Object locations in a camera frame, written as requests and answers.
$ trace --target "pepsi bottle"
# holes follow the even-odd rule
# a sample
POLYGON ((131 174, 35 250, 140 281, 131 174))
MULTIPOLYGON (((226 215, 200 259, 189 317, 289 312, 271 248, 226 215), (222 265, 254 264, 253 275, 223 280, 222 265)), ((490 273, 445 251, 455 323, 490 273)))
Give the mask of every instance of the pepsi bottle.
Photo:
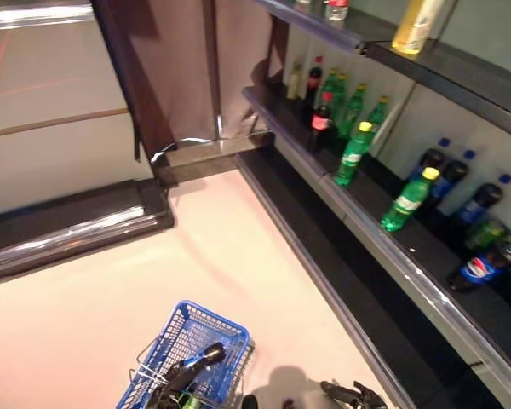
MULTIPOLYGON (((511 175, 501 175, 498 181, 502 185, 511 182, 511 175)), ((475 224, 493 205, 502 200, 503 190, 493 183, 485 183, 452 217, 451 230, 454 234, 466 232, 475 224)))
POLYGON ((485 254, 472 258, 449 276, 447 282, 453 291, 470 291, 495 279, 511 268, 511 237, 498 241, 485 254))
MULTIPOLYGON (((475 152, 467 150, 463 154, 465 162, 473 159, 475 152)), ((469 166, 461 160, 450 161, 439 176, 439 179, 435 181, 428 198, 422 204, 423 209, 432 209, 437 207, 443 198, 452 190, 452 188, 469 172, 469 166)))
POLYGON ((415 181, 420 178, 422 175, 422 171, 426 168, 435 168, 439 169, 439 167, 445 162, 445 155, 439 148, 447 148, 451 144, 451 140, 448 138, 441 138, 439 140, 437 147, 432 147, 428 149, 420 158, 418 165, 409 175, 409 181, 415 181))

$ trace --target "black shelf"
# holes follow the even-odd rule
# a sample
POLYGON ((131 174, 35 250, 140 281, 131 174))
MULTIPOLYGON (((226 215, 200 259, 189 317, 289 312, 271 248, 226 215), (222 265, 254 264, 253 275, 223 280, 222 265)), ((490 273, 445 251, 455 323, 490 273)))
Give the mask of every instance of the black shelf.
POLYGON ((299 26, 349 53, 364 41, 392 40, 397 28, 392 23, 352 8, 344 21, 329 21, 324 17, 323 2, 304 5, 295 0, 253 1, 281 20, 299 26))
POLYGON ((511 72, 437 40, 416 56, 397 53, 388 41, 369 42, 365 51, 511 134, 511 72))
POLYGON ((300 246, 411 399, 404 409, 501 405, 388 273, 274 147, 239 154, 300 246))
POLYGON ((244 95, 275 133, 277 149, 320 198, 467 363, 485 362, 490 370, 479 375, 487 386, 493 387, 502 400, 503 396, 511 396, 511 387, 499 386, 511 386, 511 306, 506 299, 490 286, 467 295, 448 292, 445 278, 462 264, 460 257, 418 220, 410 220, 394 234, 380 229, 378 221, 393 202, 389 187, 378 183, 382 182, 382 173, 376 175, 375 168, 382 168, 381 164, 364 160, 348 189, 339 188, 330 173, 339 164, 344 144, 332 141, 311 154, 304 148, 310 131, 296 114, 295 103, 282 98, 279 91, 262 87, 246 88, 244 95))

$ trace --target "blue shopping basket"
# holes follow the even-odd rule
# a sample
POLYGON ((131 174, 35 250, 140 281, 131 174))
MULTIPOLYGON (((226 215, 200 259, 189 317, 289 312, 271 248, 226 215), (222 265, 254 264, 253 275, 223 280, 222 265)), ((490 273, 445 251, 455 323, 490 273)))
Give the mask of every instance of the blue shopping basket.
POLYGON ((226 358, 196 377, 195 395, 219 405, 227 398, 234 380, 240 377, 240 364, 245 358, 250 334, 242 326, 195 302, 181 301, 155 339, 116 409, 143 409, 158 385, 147 376, 148 373, 164 375, 175 362, 199 354, 218 342, 225 347, 226 358))

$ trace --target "floor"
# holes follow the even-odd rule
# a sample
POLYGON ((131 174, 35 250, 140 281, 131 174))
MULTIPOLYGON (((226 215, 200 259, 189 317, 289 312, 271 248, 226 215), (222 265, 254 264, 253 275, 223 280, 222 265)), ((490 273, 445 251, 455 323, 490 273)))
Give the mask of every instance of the floor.
POLYGON ((321 380, 384 395, 236 170, 182 183, 170 202, 176 228, 0 283, 0 409, 115 407, 183 299, 250 330, 241 389, 263 408, 321 380))

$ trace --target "blue bottle cap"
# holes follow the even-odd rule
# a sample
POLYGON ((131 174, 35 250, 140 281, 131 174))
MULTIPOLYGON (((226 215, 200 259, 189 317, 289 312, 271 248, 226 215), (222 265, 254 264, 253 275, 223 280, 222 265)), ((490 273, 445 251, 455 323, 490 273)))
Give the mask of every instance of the blue bottle cap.
POLYGON ((500 183, 507 185, 508 183, 511 182, 511 175, 504 173, 503 175, 500 176, 500 178, 498 180, 500 181, 500 183))
POLYGON ((451 140, 449 138, 441 138, 439 140, 440 147, 448 147, 451 144, 451 140))
POLYGON ((475 155, 476 155, 475 151, 472 151, 471 149, 468 149, 466 152, 463 153, 463 157, 468 160, 473 159, 475 155))

